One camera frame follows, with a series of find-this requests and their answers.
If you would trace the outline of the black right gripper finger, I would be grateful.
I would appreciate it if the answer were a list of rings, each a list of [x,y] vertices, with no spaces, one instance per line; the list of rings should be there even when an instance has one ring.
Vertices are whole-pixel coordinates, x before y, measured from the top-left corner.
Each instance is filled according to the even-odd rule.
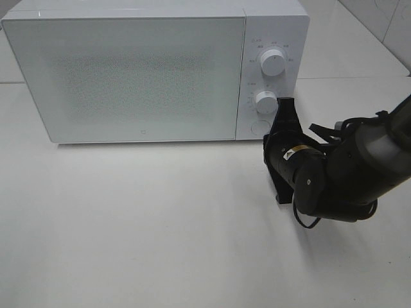
[[[270,129],[270,135],[281,132],[303,134],[295,109],[294,98],[285,97],[277,100],[277,113]]]
[[[290,204],[293,197],[292,187],[283,179],[283,177],[272,167],[268,167],[268,172],[274,184],[276,191],[275,199],[280,205]]]

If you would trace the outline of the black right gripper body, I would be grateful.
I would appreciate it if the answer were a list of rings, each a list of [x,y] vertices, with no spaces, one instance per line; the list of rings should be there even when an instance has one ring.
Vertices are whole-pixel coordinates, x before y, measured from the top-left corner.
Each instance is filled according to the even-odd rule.
[[[272,180],[307,180],[308,136],[272,128],[263,138],[263,158]]]

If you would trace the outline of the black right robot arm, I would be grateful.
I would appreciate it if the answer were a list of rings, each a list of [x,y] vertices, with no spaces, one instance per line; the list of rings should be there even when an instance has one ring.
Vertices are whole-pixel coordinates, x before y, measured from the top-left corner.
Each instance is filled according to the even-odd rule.
[[[374,117],[353,117],[334,128],[301,127],[293,98],[282,98],[263,158],[276,201],[295,217],[355,222],[370,218],[378,198],[410,178],[410,100]]]

